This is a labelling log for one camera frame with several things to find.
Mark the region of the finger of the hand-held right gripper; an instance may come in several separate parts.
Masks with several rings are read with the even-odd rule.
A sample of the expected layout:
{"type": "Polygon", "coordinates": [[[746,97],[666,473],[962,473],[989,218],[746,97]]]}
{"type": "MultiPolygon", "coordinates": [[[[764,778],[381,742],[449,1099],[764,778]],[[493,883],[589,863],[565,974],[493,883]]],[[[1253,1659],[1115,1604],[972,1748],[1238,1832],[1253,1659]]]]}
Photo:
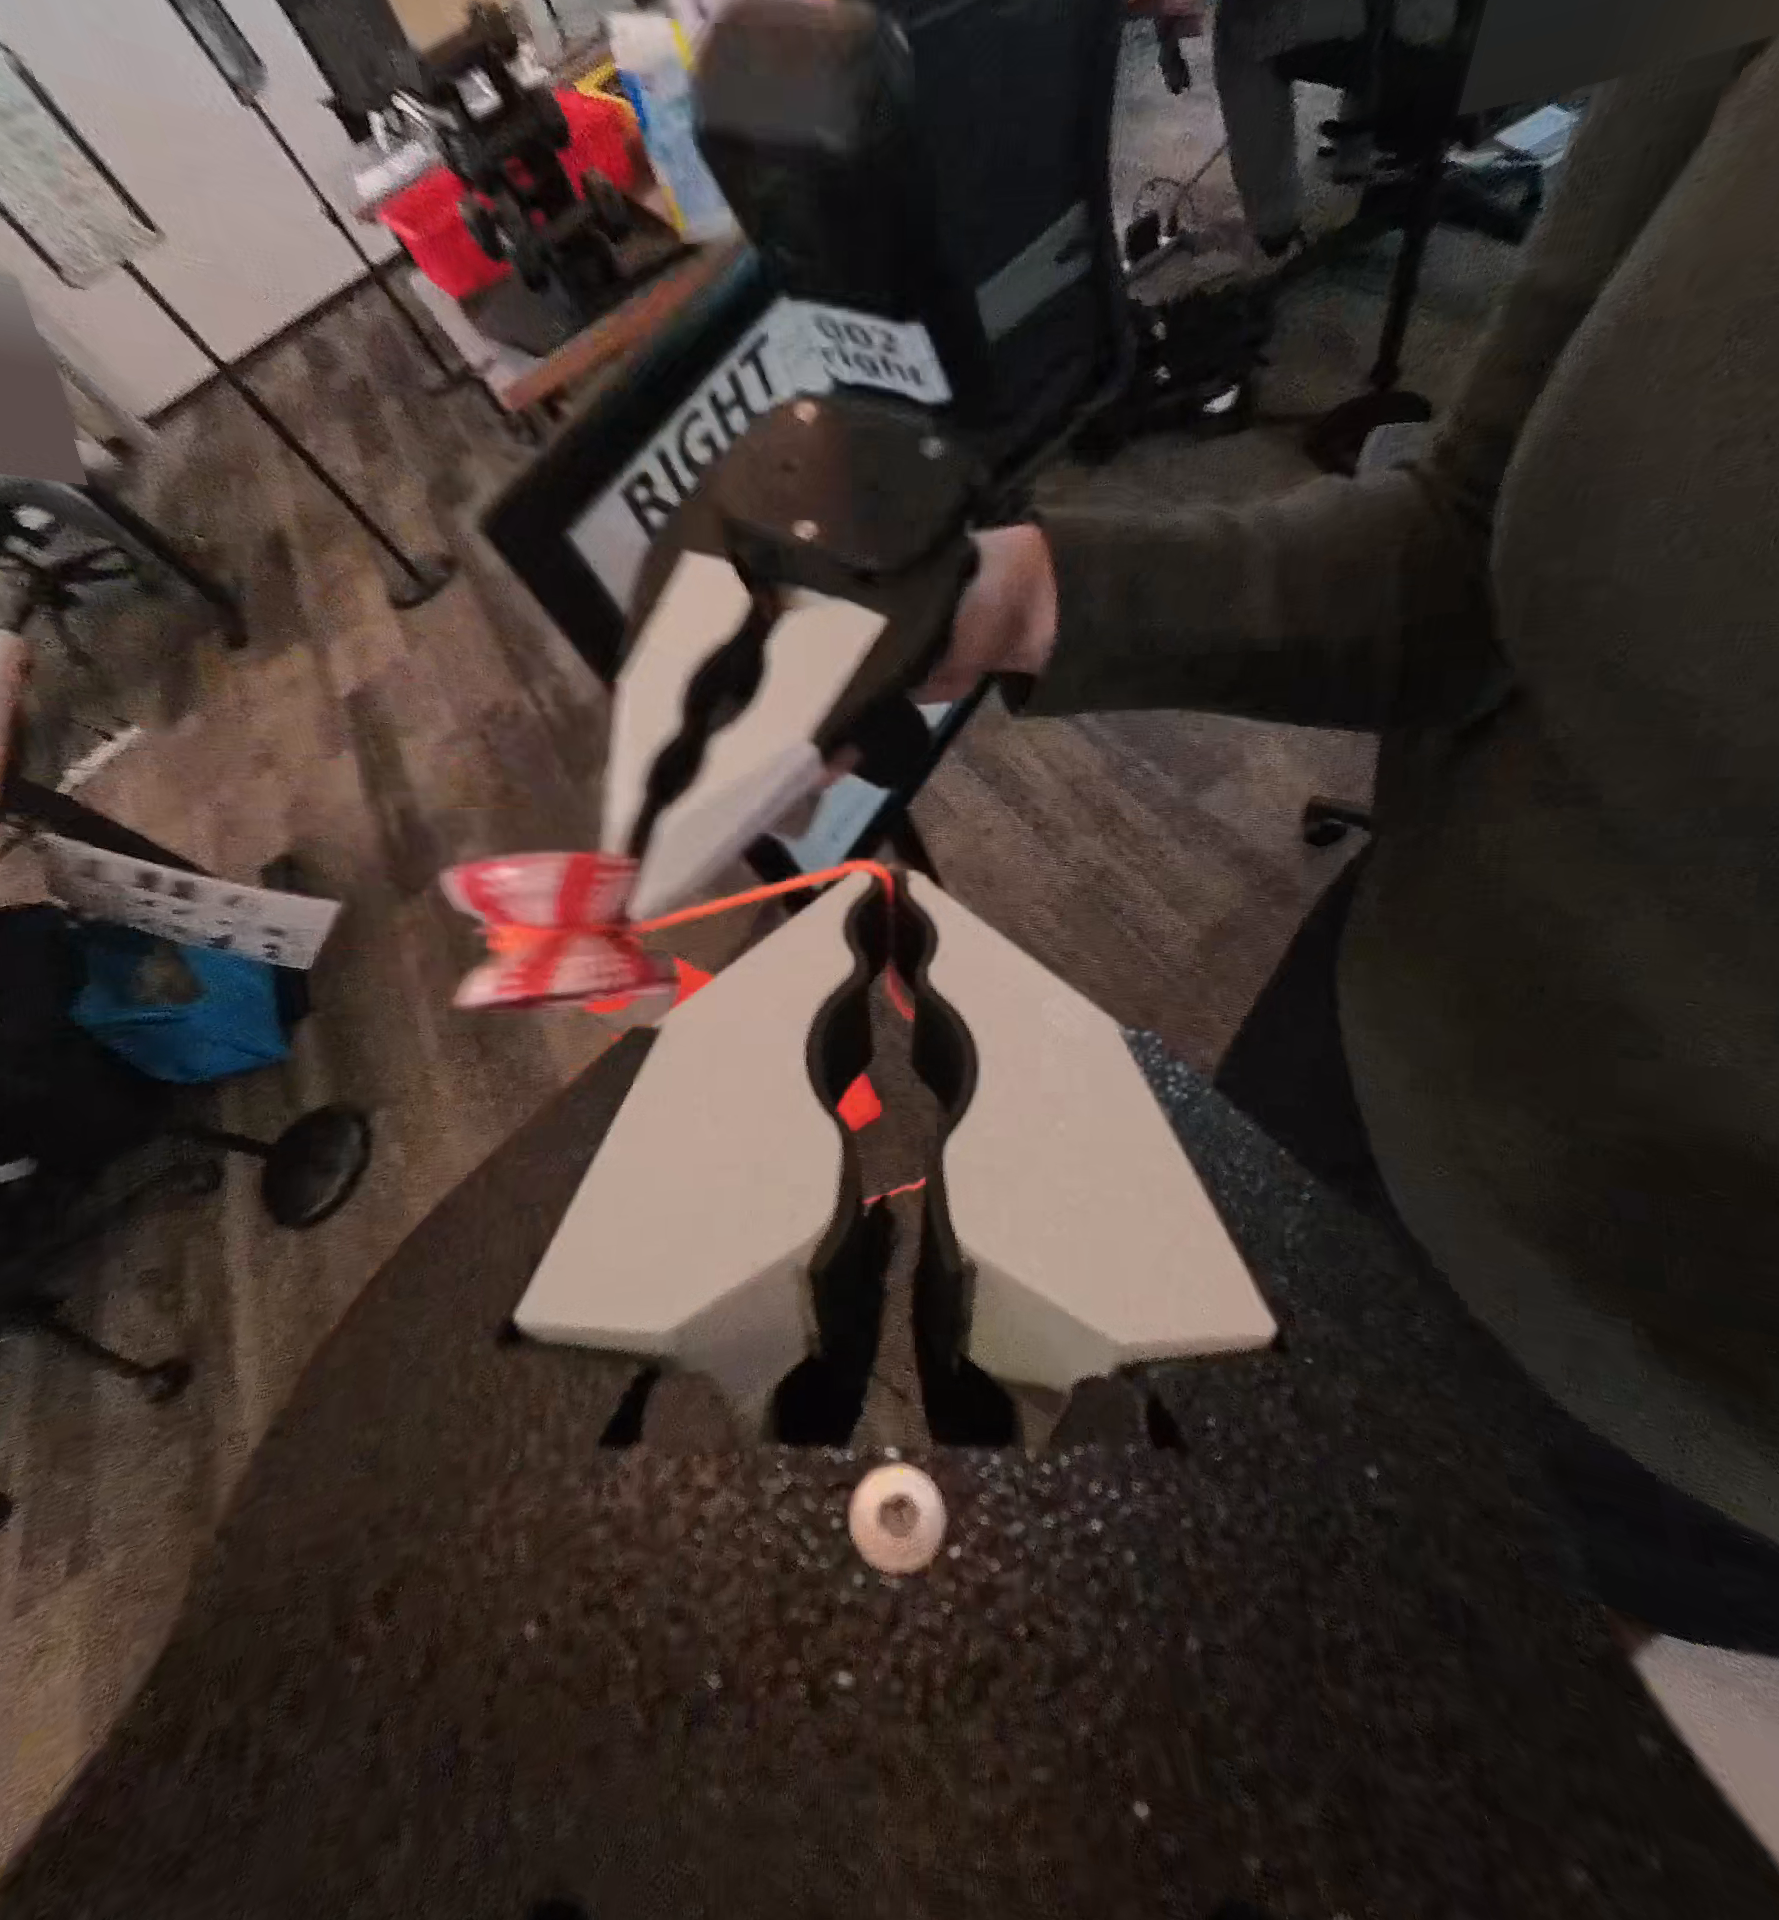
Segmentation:
{"type": "Polygon", "coordinates": [[[756,687],[711,733],[702,766],[662,817],[630,919],[659,919],[709,886],[809,800],[827,749],[817,732],[888,628],[888,614],[812,589],[756,595],[756,687]]]}
{"type": "Polygon", "coordinates": [[[662,817],[697,778],[711,733],[754,687],[754,591],[727,560],[681,553],[614,682],[602,852],[650,869],[662,817]]]}

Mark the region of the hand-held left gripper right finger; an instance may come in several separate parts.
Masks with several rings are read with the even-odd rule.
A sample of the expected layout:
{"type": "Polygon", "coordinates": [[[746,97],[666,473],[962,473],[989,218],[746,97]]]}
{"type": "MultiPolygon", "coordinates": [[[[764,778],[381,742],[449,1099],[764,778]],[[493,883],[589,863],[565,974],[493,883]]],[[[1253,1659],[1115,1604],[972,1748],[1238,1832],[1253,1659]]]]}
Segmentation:
{"type": "Polygon", "coordinates": [[[1123,1029],[926,878],[899,974],[939,1111],[910,1299],[923,1407],[1266,1351],[1277,1319],[1123,1029]]]}

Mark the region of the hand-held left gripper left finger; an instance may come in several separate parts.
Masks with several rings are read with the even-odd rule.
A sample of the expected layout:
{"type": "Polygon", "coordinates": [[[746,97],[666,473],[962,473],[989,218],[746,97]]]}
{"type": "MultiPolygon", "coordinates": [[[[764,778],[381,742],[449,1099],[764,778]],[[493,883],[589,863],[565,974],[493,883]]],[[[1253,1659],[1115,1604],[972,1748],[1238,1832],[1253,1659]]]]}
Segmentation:
{"type": "Polygon", "coordinates": [[[517,1332],[700,1373],[740,1420],[859,1417],[888,1251],[837,1103],[871,1061],[894,887],[842,878],[662,1021],[517,1332]]]}

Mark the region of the person's right forearm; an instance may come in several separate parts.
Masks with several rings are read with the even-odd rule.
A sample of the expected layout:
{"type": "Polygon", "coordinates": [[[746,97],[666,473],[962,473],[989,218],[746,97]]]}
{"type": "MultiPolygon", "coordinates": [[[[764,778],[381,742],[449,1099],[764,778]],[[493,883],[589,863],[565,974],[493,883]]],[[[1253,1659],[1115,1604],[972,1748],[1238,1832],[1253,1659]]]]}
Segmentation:
{"type": "Polygon", "coordinates": [[[1499,698],[1494,489],[1445,445],[1272,497],[1043,508],[1054,640],[1014,710],[1396,733],[1499,698]]]}

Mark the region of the person's right hand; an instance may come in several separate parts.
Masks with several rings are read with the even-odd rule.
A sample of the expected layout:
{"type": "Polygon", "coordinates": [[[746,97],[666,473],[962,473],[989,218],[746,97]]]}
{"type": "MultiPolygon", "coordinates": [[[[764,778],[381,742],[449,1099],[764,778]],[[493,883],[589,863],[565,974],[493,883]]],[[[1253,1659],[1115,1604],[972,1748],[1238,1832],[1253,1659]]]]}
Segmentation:
{"type": "Polygon", "coordinates": [[[1043,679],[1060,630],[1060,589],[1044,531],[1034,520],[974,536],[975,564],[950,613],[945,648],[912,693],[918,705],[954,705],[994,684],[1022,708],[1043,679]]]}

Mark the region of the black framed floor sign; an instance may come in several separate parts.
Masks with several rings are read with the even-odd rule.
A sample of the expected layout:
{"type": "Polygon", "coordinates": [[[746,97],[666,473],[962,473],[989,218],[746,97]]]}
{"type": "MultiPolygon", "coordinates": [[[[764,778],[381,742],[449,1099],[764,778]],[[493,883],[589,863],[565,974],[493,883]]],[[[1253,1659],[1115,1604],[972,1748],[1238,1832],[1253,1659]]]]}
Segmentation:
{"type": "Polygon", "coordinates": [[[891,815],[922,788],[984,698],[982,690],[954,705],[912,698],[946,644],[975,564],[969,518],[984,473],[948,552],[877,584],[806,584],[794,578],[803,560],[794,550],[731,544],[720,484],[749,475],[734,460],[756,451],[760,429],[781,426],[788,401],[825,392],[827,378],[809,363],[784,302],[737,338],[697,326],[688,338],[659,343],[586,422],[565,430],[491,502],[484,531],[537,606],[568,630],[610,705],[630,628],[685,552],[727,560],[749,589],[812,589],[888,614],[817,732],[817,746],[827,749],[819,788],[757,839],[791,839],[788,819],[822,804],[827,772],[850,759],[868,800],[859,813],[842,812],[835,827],[822,827],[822,848],[847,859],[894,831],[891,815]]]}

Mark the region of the brown work table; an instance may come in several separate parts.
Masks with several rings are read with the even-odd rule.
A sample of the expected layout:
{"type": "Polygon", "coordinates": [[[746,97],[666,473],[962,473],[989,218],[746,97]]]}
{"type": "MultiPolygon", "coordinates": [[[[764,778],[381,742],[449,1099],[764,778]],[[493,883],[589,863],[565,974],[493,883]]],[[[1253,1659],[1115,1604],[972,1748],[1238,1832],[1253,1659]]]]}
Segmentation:
{"type": "Polygon", "coordinates": [[[559,348],[541,357],[499,353],[476,381],[505,419],[544,417],[655,343],[702,294],[730,279],[743,253],[737,237],[688,251],[559,348]]]}

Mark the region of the black case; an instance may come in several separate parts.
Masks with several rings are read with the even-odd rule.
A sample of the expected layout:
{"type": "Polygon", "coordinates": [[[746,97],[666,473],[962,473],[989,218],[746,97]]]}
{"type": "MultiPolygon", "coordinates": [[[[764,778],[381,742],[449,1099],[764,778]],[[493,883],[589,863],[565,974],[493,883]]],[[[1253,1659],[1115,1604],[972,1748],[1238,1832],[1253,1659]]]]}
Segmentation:
{"type": "Polygon", "coordinates": [[[1019,488],[1116,397],[1133,357],[1113,198],[1123,7],[888,5],[956,299],[952,415],[1019,488]]]}

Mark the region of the small red box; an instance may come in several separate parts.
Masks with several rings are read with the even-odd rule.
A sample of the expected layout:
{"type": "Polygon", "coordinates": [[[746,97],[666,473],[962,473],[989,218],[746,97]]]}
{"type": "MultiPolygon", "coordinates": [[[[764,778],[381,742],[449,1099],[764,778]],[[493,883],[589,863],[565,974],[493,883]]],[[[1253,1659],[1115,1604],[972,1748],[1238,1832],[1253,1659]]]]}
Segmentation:
{"type": "Polygon", "coordinates": [[[463,304],[514,274],[519,242],[541,246],[539,202],[517,209],[539,187],[537,170],[514,159],[505,175],[502,184],[481,189],[437,163],[384,195],[372,216],[431,290],[463,304]]]}

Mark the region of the printed paper sheet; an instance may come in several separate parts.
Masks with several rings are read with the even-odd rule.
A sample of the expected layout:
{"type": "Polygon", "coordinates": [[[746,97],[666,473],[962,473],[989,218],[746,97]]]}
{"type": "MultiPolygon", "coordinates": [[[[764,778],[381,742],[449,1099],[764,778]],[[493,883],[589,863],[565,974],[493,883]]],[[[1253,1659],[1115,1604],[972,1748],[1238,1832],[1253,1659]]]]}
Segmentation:
{"type": "Polygon", "coordinates": [[[72,914],[186,948],[309,971],[341,917],[338,900],[201,878],[58,835],[35,844],[49,894],[72,914]]]}

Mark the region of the blue bag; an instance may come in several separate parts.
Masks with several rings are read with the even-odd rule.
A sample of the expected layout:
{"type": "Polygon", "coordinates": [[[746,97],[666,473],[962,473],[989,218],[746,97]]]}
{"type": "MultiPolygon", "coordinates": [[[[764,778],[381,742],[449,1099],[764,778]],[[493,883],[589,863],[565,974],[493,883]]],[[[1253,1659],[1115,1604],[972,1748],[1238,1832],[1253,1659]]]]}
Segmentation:
{"type": "Polygon", "coordinates": [[[73,1025],[145,1077],[210,1086],[288,1061],[272,961],[92,921],[73,921],[68,941],[82,966],[73,1025]]]}

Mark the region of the black bag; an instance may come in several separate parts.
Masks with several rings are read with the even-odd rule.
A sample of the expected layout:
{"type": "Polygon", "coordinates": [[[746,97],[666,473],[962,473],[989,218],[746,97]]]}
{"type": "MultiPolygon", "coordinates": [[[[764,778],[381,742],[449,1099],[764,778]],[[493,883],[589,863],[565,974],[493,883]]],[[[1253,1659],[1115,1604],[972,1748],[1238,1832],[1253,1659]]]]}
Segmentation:
{"type": "Polygon", "coordinates": [[[86,1179],[112,1158],[120,1100],[72,1018],[79,987],[62,910],[0,907],[0,1170],[86,1179]]]}

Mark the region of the white sign stand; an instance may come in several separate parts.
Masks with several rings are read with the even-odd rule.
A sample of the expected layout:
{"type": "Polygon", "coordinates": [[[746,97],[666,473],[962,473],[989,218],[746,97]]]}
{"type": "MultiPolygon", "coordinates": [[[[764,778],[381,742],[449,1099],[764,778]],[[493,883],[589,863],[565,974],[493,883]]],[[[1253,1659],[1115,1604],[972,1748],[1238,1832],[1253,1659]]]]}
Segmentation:
{"type": "Polygon", "coordinates": [[[418,558],[304,445],[246,374],[167,299],[144,268],[164,234],[114,169],[68,116],[33,70],[0,42],[0,223],[63,286],[84,294],[120,276],[183,338],[276,445],[302,467],[394,566],[388,600],[419,609],[452,578],[447,555],[418,558]]]}

